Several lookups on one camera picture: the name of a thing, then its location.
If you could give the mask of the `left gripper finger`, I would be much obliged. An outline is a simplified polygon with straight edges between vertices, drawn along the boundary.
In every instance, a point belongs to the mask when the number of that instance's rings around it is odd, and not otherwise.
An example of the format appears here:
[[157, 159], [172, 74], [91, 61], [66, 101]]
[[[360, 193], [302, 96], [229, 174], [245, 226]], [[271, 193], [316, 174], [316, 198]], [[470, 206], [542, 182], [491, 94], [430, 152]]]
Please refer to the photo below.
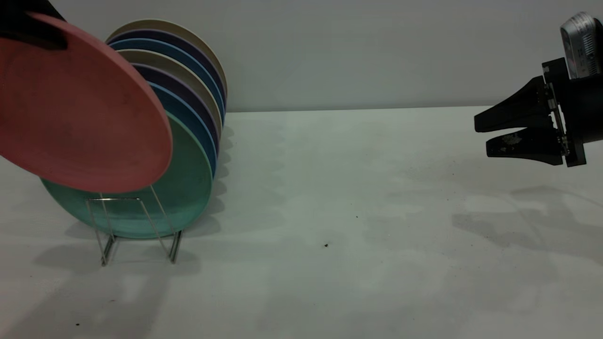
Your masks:
[[47, 50], [67, 49], [67, 40], [62, 30], [28, 14], [2, 16], [0, 36]]
[[1, 18], [4, 17], [17, 17], [26, 13], [39, 13], [50, 17], [54, 17], [60, 20], [64, 20], [64, 17], [60, 15], [57, 9], [52, 5], [49, 0], [1, 0], [0, 1], [0, 14]]

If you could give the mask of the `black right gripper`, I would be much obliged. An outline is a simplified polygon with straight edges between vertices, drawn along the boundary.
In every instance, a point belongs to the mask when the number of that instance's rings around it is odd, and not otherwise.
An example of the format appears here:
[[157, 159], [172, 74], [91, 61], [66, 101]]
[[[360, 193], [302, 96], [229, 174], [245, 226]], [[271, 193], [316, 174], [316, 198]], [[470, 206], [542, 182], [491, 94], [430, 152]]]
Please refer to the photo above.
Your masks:
[[[524, 128], [487, 141], [488, 157], [508, 157], [562, 165], [585, 165], [584, 145], [603, 139], [603, 76], [571, 79], [566, 60], [542, 65], [520, 90], [476, 114], [474, 130], [493, 132]], [[552, 114], [559, 131], [554, 129]]]

